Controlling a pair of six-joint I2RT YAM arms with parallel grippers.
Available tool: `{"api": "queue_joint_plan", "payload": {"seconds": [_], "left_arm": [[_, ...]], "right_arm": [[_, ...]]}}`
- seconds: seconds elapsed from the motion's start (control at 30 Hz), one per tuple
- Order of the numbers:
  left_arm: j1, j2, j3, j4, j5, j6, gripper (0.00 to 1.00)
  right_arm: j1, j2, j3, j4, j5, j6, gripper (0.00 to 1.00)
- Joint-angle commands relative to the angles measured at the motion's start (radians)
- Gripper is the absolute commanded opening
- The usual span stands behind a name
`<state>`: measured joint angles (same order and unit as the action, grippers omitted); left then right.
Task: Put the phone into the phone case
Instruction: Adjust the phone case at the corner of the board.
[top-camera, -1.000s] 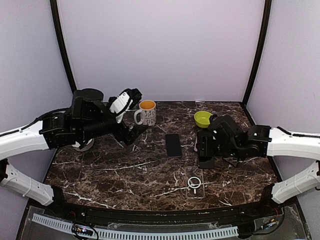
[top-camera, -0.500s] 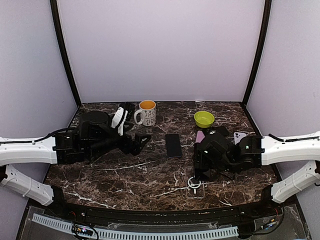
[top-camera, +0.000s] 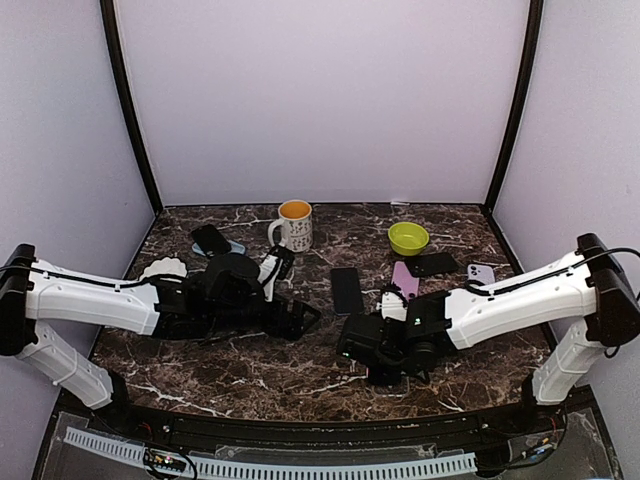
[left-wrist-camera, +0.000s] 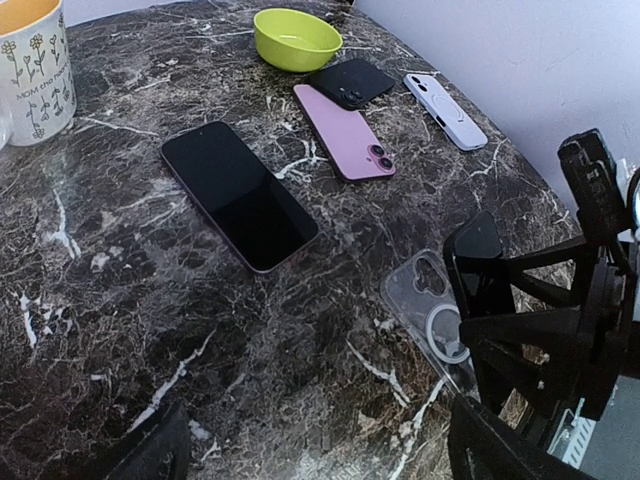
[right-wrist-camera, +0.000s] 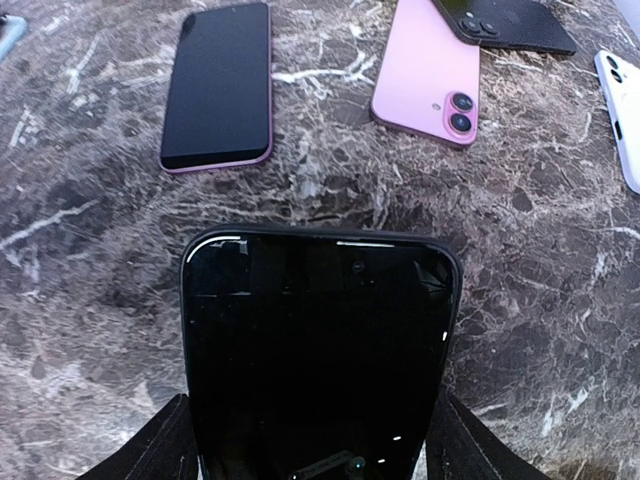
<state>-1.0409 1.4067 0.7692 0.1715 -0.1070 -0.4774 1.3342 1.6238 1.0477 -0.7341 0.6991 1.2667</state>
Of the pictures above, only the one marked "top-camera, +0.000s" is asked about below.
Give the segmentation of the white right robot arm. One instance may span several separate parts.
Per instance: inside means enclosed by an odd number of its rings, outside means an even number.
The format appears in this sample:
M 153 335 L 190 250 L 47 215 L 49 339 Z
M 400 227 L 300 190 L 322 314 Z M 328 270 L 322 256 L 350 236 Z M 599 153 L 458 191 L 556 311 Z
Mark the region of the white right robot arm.
M 587 233 L 559 260 L 493 284 L 469 280 L 412 299 L 388 287 L 374 313 L 347 317 L 337 352 L 363 364 L 371 383 L 394 385 L 402 376 L 425 378 L 441 358 L 486 340 L 570 318 L 550 357 L 525 380 L 524 401 L 511 410 L 511 426 L 530 434 L 608 349 L 639 335 L 639 299 L 618 252 Z

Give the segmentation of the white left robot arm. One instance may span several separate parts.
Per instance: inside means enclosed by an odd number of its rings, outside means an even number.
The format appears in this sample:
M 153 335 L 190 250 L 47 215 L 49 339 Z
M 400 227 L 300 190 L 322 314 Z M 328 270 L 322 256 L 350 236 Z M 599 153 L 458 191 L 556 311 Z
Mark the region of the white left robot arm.
M 127 330 L 161 340 L 206 340 L 258 327 L 295 341 L 320 319 L 317 309 L 277 294 L 294 262 L 281 246 L 261 263 L 240 253 L 215 254 L 188 273 L 177 258 L 154 261 L 136 280 L 66 270 L 19 245 L 1 268 L 1 353 L 40 370 L 101 417 L 120 436 L 141 427 L 124 380 L 93 364 L 51 327 L 53 320 Z

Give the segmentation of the clear magsafe phone case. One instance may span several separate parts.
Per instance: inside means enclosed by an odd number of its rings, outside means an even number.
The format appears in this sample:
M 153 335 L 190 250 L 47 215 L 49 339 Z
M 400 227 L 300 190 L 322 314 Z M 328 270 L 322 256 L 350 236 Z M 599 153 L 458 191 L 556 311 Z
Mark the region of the clear magsafe phone case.
M 374 385 L 371 390 L 375 396 L 382 398 L 401 399 L 406 397 L 411 390 L 410 379 L 402 377 L 395 385 Z

